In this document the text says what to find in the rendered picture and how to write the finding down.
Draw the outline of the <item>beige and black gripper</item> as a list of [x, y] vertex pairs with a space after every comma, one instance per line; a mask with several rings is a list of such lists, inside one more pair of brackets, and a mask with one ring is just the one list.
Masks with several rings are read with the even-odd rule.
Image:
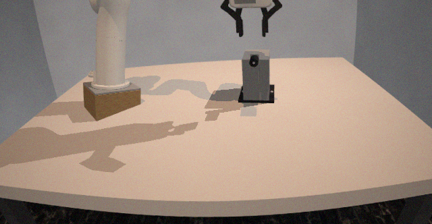
[[[267, 11], [267, 7], [270, 7], [274, 2], [275, 6], [272, 7], [269, 11]], [[228, 4], [236, 8], [236, 11], [228, 7]], [[245, 3], [245, 4], [234, 4], [234, 0], [225, 0], [221, 4], [221, 9], [226, 11], [233, 19], [236, 21], [236, 33], [239, 33], [239, 37], [243, 36], [243, 21], [241, 17], [242, 8], [261, 8], [263, 13], [262, 19], [262, 33], [263, 37], [265, 37], [265, 33], [268, 33], [268, 19], [280, 8], [282, 4], [279, 0], [256, 0], [256, 3]]]

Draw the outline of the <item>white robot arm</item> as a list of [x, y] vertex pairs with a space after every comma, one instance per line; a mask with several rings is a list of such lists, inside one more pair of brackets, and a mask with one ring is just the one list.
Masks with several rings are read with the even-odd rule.
[[89, 0], [97, 17], [96, 71], [90, 71], [91, 86], [100, 90], [126, 88], [126, 25], [130, 0]]

